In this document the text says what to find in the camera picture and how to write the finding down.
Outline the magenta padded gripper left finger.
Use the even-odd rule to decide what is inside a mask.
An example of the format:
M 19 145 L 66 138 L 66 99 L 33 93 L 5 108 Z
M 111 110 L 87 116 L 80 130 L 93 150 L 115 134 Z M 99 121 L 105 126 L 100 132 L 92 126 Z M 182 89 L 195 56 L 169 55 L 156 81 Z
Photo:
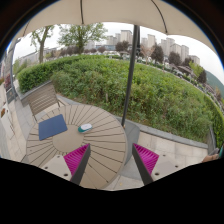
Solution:
M 90 157 L 90 152 L 90 145 L 86 144 L 65 156 L 54 156 L 42 166 L 42 169 L 79 185 Z

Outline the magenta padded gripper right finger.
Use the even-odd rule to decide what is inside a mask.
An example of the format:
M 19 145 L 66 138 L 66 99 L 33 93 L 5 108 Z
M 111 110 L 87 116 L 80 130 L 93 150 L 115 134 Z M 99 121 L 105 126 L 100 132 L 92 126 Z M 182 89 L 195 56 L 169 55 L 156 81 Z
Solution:
M 132 154 L 145 185 L 180 169 L 180 166 L 166 154 L 158 155 L 138 144 L 132 145 Z

